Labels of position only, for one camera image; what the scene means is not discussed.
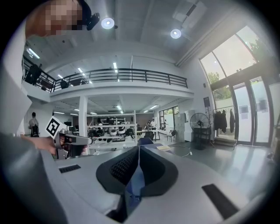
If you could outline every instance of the doorway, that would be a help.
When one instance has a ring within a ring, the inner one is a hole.
[[[238,144],[268,146],[270,107],[261,77],[233,86],[239,116]]]

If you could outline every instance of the white desk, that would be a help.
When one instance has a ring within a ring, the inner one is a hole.
[[[142,131],[137,131],[137,133],[143,133],[143,132],[154,132],[154,139],[153,140],[155,140],[155,141],[157,141],[157,140],[160,140],[161,138],[159,137],[159,129],[156,129],[156,130],[147,130],[147,129],[145,129],[145,130],[142,130]]]

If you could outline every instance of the white column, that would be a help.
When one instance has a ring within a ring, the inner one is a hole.
[[[79,135],[83,137],[88,136],[88,128],[87,128],[87,111],[88,111],[88,97],[81,96],[80,104],[79,104]]]

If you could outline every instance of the tree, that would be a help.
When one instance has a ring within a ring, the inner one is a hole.
[[[218,72],[214,73],[214,72],[209,72],[208,74],[208,78],[211,84],[213,84],[214,82],[219,81],[220,79],[220,75]]]
[[[265,58],[269,57],[266,46],[259,38],[255,40],[255,43],[250,42],[250,46],[252,54],[255,57],[255,63],[263,61]]]
[[[167,114],[173,114],[172,108],[170,108],[169,110],[165,110],[164,111],[164,115],[167,115]]]
[[[220,75],[218,72],[209,72],[208,74],[208,78],[210,83],[215,83],[217,81],[219,81],[220,79]],[[217,89],[214,91],[214,96],[215,96],[215,100],[225,100],[225,99],[229,99],[231,98],[231,91],[228,87],[222,87],[220,89]]]

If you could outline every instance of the hand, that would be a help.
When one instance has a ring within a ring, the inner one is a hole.
[[[49,151],[51,154],[56,155],[56,146],[51,137],[42,137],[42,138],[31,138],[21,135],[21,138],[31,141],[37,149],[43,149]],[[61,146],[64,145],[64,139],[60,139]],[[87,150],[87,145],[84,146],[83,152]]]

